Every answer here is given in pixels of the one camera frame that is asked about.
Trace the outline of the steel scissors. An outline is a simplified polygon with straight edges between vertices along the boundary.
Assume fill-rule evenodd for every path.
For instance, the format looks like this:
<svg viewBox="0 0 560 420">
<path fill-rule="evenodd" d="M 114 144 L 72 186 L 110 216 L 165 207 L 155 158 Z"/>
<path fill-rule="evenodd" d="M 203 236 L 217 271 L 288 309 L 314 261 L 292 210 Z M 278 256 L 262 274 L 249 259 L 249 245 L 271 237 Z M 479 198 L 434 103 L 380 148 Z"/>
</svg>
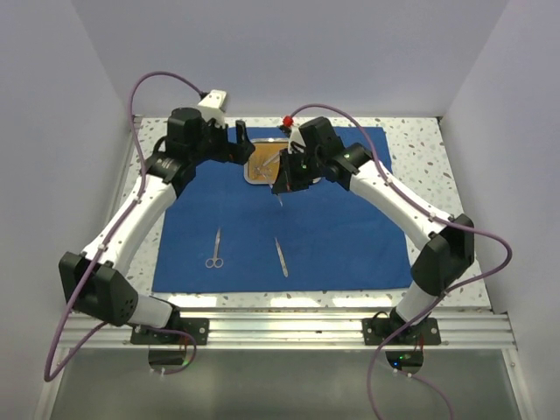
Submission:
<svg viewBox="0 0 560 420">
<path fill-rule="evenodd" d="M 207 269 L 220 269 L 223 266 L 223 259 L 220 257 L 220 244 L 221 244 L 221 228 L 217 229 L 214 245 L 213 254 L 211 257 L 206 259 L 205 266 Z"/>
</svg>

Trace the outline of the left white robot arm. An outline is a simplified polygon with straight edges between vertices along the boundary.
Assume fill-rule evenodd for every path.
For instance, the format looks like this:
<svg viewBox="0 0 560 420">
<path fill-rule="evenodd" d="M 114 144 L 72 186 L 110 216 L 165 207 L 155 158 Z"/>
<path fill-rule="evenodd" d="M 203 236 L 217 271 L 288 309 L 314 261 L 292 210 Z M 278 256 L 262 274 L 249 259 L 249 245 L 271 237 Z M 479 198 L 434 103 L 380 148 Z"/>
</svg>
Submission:
<svg viewBox="0 0 560 420">
<path fill-rule="evenodd" d="M 126 278 L 132 259 L 156 221 L 194 180 L 206 161 L 244 165 L 255 147 L 246 124 L 228 126 L 198 108 L 176 108 L 166 133 L 146 159 L 132 192 L 109 224 L 81 252 L 65 253 L 59 273 L 70 309 L 112 326 L 145 326 L 165 344 L 182 332 L 177 307 L 137 291 Z"/>
</svg>

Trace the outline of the steel scalpel handle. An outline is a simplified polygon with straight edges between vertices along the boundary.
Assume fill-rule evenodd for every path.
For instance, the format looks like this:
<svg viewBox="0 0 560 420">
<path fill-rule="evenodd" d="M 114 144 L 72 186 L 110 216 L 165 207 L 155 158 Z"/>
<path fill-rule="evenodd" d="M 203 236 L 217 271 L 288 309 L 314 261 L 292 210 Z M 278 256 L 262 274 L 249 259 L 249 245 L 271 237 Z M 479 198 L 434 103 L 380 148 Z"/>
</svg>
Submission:
<svg viewBox="0 0 560 420">
<path fill-rule="evenodd" d="M 277 237 L 275 237 L 275 245 L 276 245 L 276 252 L 277 252 L 277 255 L 278 255 L 278 258 L 279 258 L 279 262 L 281 264 L 281 269 L 282 269 L 282 272 L 283 272 L 283 276 L 287 278 L 289 276 L 289 271 L 288 271 L 288 267 L 287 267 L 287 264 L 286 264 L 286 261 L 285 261 L 285 258 L 284 258 L 284 253 L 282 251 L 281 245 L 280 245 Z"/>
</svg>

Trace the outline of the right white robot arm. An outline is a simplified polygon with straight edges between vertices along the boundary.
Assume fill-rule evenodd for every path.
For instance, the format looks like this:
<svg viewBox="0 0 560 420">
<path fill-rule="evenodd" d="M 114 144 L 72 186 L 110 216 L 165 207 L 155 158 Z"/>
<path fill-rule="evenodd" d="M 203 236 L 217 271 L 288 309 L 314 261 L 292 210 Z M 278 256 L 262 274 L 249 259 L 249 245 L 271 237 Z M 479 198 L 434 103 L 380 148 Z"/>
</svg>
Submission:
<svg viewBox="0 0 560 420">
<path fill-rule="evenodd" d="M 452 217 L 421 199 L 361 143 L 345 146 L 323 116 L 297 126 L 287 115 L 280 129 L 289 143 L 279 153 L 275 195 L 305 190 L 320 178 L 337 183 L 381 211 L 418 249 L 405 296 L 387 319 L 372 323 L 383 338 L 410 343 L 421 332 L 427 306 L 473 264 L 473 221 L 464 214 Z"/>
</svg>

